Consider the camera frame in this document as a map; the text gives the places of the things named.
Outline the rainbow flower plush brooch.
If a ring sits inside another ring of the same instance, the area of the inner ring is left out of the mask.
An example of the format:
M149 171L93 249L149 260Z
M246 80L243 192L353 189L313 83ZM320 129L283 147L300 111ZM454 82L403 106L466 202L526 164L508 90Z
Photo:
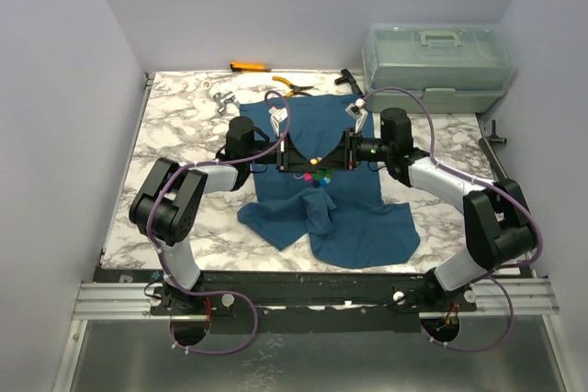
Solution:
M302 179L313 188L325 187L332 182L333 171L330 169L319 169L315 172L304 173Z

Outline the blue t-shirt garment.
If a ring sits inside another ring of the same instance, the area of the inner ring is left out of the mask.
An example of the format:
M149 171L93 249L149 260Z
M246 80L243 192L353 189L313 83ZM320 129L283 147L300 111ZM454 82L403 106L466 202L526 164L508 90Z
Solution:
M354 126L345 107L354 95L290 98L289 135L306 158L332 151L344 129ZM243 206L238 220L278 250L309 234L317 260L348 269L406 263L420 244L408 203L385 204L380 178L362 163L335 171L314 187L279 173L275 166L254 176L257 202Z

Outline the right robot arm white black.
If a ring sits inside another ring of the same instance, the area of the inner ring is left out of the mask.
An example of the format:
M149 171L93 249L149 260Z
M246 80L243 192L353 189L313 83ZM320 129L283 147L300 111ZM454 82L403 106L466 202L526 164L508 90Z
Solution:
M502 265L514 267L513 260L526 252L540 251L542 235L516 181L483 180L415 147L412 122L403 109L387 108L379 120L379 137L345 129L336 147L317 163L353 171L362 162L381 162L396 181L444 200L463 215L465 247L423 278L419 297L430 309L446 309L457 290Z

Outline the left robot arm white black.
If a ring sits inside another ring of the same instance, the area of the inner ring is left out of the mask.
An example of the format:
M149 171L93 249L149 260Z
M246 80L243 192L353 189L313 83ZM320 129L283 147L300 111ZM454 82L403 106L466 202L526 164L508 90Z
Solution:
M164 268L164 279L175 289L173 304L183 313L197 312L204 300L197 286L200 269L189 243L201 199L241 186L254 162L274 164L280 172L302 174L318 164L295 148L280 120L272 120L277 139L271 140L247 117L229 123L224 147L211 162L180 165L158 159L130 205L129 219L154 244Z

